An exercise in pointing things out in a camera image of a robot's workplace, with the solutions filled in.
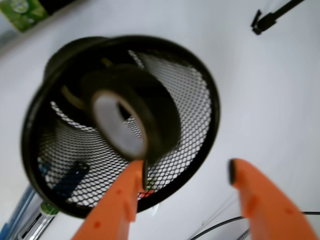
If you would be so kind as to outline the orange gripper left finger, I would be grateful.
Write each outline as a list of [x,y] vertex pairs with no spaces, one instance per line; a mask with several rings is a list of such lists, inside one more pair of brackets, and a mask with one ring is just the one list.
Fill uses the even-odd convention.
[[135,160],[114,181],[72,237],[74,240],[127,240],[143,192],[143,161]]

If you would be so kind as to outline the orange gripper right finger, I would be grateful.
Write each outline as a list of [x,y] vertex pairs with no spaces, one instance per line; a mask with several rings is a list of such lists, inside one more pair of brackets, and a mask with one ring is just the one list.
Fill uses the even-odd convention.
[[318,239],[305,215],[258,168],[244,159],[233,158],[228,171],[253,240]]

